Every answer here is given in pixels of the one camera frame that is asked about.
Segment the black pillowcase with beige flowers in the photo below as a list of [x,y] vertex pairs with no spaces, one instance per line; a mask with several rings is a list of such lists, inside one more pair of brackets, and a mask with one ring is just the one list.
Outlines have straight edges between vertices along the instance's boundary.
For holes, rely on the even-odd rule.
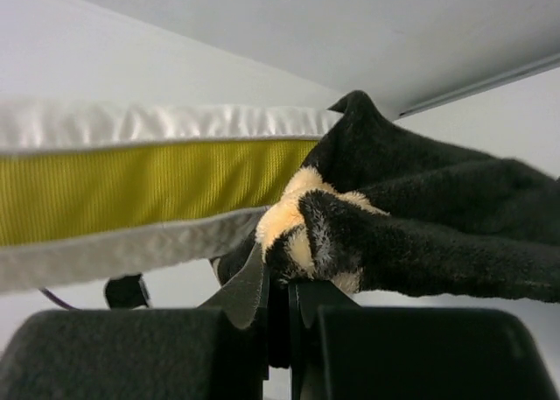
[[361,91],[333,110],[281,198],[211,259],[220,284],[259,244],[279,286],[558,302],[558,179],[405,130]]

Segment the aluminium rail frame right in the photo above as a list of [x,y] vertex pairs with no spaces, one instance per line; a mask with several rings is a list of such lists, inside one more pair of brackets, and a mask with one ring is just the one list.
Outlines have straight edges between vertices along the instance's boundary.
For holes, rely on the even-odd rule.
[[411,116],[416,113],[423,112],[427,109],[433,109],[435,107],[445,105],[447,103],[454,102],[460,99],[464,99],[471,95],[480,94],[488,90],[507,85],[508,83],[519,81],[521,79],[540,74],[542,72],[547,72],[558,67],[559,54],[556,53],[546,58],[530,62],[521,67],[508,70],[505,73],[496,74],[489,79],[478,81],[471,85],[447,92],[438,97],[433,97],[429,100],[416,103],[415,105],[412,105],[404,111],[400,112],[397,119]]

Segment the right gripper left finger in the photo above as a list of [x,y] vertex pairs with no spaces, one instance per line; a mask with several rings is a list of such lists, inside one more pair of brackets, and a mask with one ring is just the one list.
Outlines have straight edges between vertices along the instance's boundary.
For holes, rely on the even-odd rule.
[[266,291],[226,286],[195,309],[47,311],[1,359],[4,399],[259,399]]

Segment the white pillow with yellow edge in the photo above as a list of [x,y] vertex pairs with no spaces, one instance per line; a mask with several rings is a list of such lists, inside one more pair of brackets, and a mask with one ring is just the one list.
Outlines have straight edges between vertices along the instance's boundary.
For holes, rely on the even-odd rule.
[[252,230],[332,110],[1,100],[1,289],[220,256]]

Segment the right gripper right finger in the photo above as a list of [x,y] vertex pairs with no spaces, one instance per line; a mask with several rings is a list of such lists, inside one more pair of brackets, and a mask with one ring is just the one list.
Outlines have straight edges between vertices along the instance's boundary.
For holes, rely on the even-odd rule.
[[493,309],[365,307],[333,284],[289,288],[295,399],[544,399],[528,329]]

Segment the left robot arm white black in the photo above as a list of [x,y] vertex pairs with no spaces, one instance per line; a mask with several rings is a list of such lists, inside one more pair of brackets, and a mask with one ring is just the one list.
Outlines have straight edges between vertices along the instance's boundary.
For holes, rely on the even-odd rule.
[[151,299],[142,273],[110,279],[104,286],[104,296],[110,309],[150,308]]

